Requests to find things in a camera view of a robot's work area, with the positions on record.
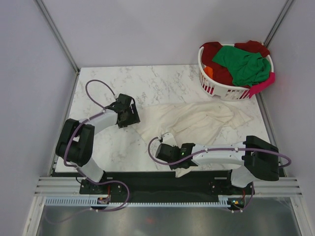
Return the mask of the cream white t shirt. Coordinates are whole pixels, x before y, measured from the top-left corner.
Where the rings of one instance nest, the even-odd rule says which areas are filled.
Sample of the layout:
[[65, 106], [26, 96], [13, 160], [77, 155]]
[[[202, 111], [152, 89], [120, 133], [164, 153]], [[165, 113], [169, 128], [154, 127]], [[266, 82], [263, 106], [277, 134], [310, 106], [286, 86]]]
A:
[[159, 104], [139, 111], [140, 123], [133, 127], [145, 144], [170, 132], [178, 145], [211, 145], [223, 127], [236, 129], [252, 118], [222, 102]]

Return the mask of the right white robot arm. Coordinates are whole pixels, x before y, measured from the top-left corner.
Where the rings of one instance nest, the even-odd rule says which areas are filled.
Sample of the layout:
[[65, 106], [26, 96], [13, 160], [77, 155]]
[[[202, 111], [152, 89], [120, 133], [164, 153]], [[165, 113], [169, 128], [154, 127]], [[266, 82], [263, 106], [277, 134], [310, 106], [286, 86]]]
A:
[[175, 171], [182, 177], [200, 166], [232, 165], [225, 187], [230, 193], [238, 193], [256, 180], [279, 180], [279, 150], [257, 136], [247, 136], [242, 142], [229, 145], [207, 146], [191, 143], [178, 145], [170, 132], [149, 141], [159, 143], [154, 152], [148, 147], [149, 157], [157, 164]]

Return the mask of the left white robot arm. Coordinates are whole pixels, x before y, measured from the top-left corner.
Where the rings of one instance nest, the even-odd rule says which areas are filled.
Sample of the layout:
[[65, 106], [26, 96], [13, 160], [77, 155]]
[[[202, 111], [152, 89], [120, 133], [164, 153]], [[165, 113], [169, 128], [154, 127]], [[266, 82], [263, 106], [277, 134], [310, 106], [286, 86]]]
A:
[[140, 122], [135, 99], [120, 94], [118, 98], [90, 118], [65, 121], [55, 153], [63, 159], [63, 164], [77, 170], [91, 181], [91, 188], [96, 193], [104, 193], [108, 181], [105, 171], [94, 161], [93, 146], [95, 135], [108, 127], [125, 128]]

